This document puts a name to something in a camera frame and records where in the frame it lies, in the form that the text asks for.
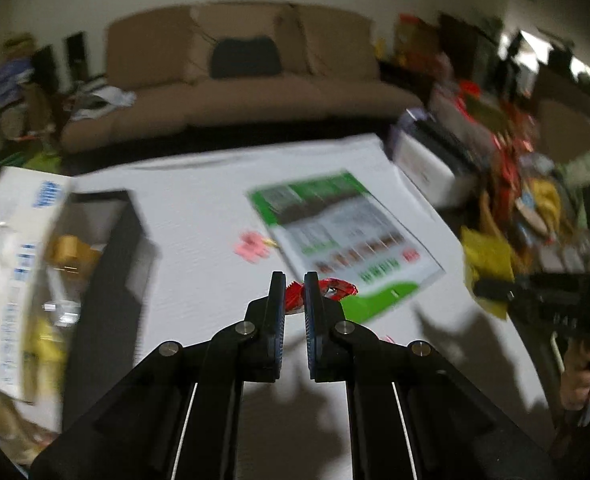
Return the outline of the person right hand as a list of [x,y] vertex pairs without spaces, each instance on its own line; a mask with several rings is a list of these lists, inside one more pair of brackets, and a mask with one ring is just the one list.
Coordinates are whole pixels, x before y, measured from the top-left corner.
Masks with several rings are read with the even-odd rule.
[[572,340],[564,354],[560,404],[575,412],[590,404],[590,346],[584,341]]

